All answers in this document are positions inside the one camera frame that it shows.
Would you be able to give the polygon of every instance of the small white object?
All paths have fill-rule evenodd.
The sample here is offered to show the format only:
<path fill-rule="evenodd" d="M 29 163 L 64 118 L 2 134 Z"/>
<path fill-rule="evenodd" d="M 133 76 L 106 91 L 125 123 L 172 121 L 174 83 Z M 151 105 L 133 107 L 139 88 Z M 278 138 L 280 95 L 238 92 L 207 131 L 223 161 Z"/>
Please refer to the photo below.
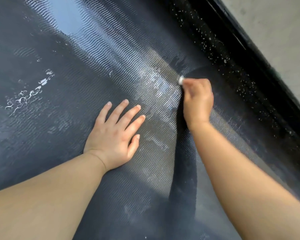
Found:
<path fill-rule="evenodd" d="M 178 84 L 180 85 L 180 86 L 182 86 L 182 83 L 183 83 L 183 80 L 184 80 L 184 76 L 180 76 L 180 78 L 179 78 L 179 80 L 178 80 Z"/>

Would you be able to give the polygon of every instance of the skin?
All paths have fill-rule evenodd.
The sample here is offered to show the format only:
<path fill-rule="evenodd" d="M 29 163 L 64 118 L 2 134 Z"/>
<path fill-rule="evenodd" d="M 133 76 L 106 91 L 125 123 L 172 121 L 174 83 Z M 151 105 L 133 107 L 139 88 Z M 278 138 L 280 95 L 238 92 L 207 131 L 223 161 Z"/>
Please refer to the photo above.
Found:
<path fill-rule="evenodd" d="M 184 79 L 184 118 L 216 195 L 242 239 L 300 239 L 300 202 L 237 150 L 210 123 L 207 79 Z M 106 121 L 101 110 L 84 153 L 34 178 L 0 191 L 0 239 L 72 239 L 102 176 L 128 162 L 145 120 L 119 121 L 123 101 Z"/>

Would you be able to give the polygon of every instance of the glossy gray surface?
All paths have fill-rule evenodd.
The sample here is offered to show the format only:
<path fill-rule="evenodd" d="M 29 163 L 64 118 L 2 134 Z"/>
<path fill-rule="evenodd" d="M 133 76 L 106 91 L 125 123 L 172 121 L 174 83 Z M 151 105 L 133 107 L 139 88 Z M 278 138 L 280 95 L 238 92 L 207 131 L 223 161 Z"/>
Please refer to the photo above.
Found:
<path fill-rule="evenodd" d="M 0 0 L 0 189 L 82 153 L 103 105 L 128 98 L 147 116 L 139 150 L 104 176 L 74 239 L 240 239 L 185 126 L 180 75 L 210 78 L 212 123 L 300 197 L 287 155 L 156 0 Z"/>

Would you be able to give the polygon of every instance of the hand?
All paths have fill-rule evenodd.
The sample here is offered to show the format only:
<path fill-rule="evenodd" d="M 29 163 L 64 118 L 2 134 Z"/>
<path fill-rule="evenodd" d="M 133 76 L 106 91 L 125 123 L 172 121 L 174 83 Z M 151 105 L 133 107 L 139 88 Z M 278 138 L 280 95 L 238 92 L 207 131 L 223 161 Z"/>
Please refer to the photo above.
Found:
<path fill-rule="evenodd" d="M 141 106 L 137 105 L 118 121 L 120 114 L 128 104 L 128 100 L 122 101 L 105 121 L 112 106 L 111 102 L 108 102 L 96 118 L 96 123 L 84 147 L 83 153 L 90 153 L 102 161 L 105 172 L 128 162 L 139 146 L 140 135 L 133 135 L 140 128 L 146 117 L 142 115 L 129 125 L 133 117 L 141 109 Z"/>
<path fill-rule="evenodd" d="M 190 131 L 197 125 L 209 123 L 213 108 L 213 93 L 208 79 L 186 78 L 184 89 L 183 115 Z"/>

